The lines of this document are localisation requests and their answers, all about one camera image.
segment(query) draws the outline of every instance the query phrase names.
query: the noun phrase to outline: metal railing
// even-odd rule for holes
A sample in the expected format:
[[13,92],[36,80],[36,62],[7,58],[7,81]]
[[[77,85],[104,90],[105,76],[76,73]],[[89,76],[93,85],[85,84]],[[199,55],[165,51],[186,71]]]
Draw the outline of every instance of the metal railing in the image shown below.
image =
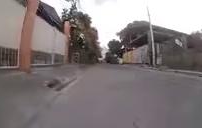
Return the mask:
[[0,47],[0,69],[18,68],[18,49]]
[[53,65],[64,63],[64,55],[32,51],[31,65]]

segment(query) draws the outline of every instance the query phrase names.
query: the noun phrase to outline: sidewalk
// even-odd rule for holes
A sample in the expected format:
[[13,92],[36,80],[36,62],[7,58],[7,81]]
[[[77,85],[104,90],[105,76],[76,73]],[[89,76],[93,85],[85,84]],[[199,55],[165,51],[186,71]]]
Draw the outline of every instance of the sidewalk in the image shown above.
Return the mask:
[[77,65],[34,68],[31,73],[0,71],[0,128],[22,128],[57,92],[44,86],[56,78],[75,77]]
[[166,67],[150,67],[150,66],[145,66],[145,65],[128,65],[136,68],[144,68],[144,69],[150,69],[150,70],[157,70],[157,71],[165,71],[165,72],[174,72],[174,73],[181,73],[185,75],[192,75],[192,76],[198,76],[202,77],[202,72],[198,71],[190,71],[190,70],[177,70],[177,69],[169,69]]

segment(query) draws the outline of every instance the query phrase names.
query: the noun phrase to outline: utility pole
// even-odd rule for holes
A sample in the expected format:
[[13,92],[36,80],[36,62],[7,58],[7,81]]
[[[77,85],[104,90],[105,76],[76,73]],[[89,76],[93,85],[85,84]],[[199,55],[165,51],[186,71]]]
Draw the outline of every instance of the utility pole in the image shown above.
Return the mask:
[[149,18],[149,27],[150,27],[150,35],[151,35],[151,43],[152,43],[152,66],[155,67],[155,42],[154,42],[154,35],[151,23],[151,17],[149,13],[149,9],[147,7],[148,18]]

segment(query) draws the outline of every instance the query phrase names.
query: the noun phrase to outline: roof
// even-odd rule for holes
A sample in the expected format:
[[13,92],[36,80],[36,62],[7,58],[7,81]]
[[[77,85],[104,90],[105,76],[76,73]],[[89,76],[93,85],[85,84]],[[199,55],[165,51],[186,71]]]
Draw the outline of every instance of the roof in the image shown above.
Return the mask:
[[51,26],[56,27],[60,31],[63,30],[61,19],[52,6],[40,1],[37,15],[44,19]]

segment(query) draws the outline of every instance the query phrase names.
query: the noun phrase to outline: wall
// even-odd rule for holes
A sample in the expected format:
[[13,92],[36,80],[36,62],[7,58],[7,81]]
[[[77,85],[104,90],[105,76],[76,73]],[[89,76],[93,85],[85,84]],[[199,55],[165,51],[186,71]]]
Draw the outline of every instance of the wall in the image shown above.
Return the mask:
[[36,17],[32,50],[64,55],[65,36],[40,17]]
[[202,50],[179,47],[173,39],[161,44],[160,54],[164,66],[202,71]]
[[0,0],[0,46],[19,48],[25,11],[14,0]]
[[143,45],[137,49],[129,51],[123,54],[124,63],[133,63],[133,64],[148,64],[149,55],[148,55],[148,45]]

